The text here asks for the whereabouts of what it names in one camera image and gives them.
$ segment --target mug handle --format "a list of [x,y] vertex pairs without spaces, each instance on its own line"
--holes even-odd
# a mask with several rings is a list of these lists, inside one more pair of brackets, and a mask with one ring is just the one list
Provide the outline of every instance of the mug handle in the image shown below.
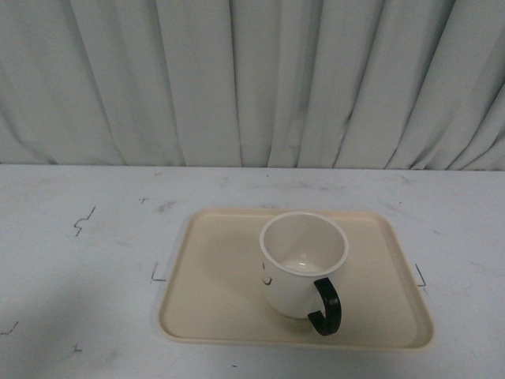
[[339,330],[342,320],[342,307],[337,291],[328,278],[316,280],[314,285],[323,299],[326,317],[318,310],[309,314],[314,329],[322,336],[329,336]]

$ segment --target white table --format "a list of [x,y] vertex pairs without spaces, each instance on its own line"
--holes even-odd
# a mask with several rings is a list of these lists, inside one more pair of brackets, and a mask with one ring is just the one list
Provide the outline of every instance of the white table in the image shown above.
[[[0,377],[503,377],[504,194],[499,172],[1,165]],[[209,207],[386,216],[425,278],[434,341],[400,354],[169,340],[162,280]]]

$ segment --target tray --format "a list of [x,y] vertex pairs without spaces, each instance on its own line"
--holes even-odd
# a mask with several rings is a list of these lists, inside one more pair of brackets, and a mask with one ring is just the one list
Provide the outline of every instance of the tray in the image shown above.
[[346,232],[350,253],[337,288],[342,324],[322,337],[308,320],[273,310],[263,297],[259,236],[293,209],[217,208],[190,221],[159,311],[172,339],[291,347],[412,351],[433,325],[391,225],[370,212],[317,212]]

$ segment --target mug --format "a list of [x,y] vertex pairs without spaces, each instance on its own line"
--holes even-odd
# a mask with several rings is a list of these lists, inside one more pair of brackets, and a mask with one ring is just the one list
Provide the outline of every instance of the mug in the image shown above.
[[322,336],[337,332],[342,306],[333,283],[349,254],[342,228],[316,213],[287,212],[264,226],[260,246],[267,302],[285,316],[308,318]]

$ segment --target white curtain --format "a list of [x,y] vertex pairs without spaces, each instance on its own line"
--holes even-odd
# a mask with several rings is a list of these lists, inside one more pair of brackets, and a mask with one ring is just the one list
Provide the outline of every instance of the white curtain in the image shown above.
[[502,0],[0,0],[0,161],[505,170]]

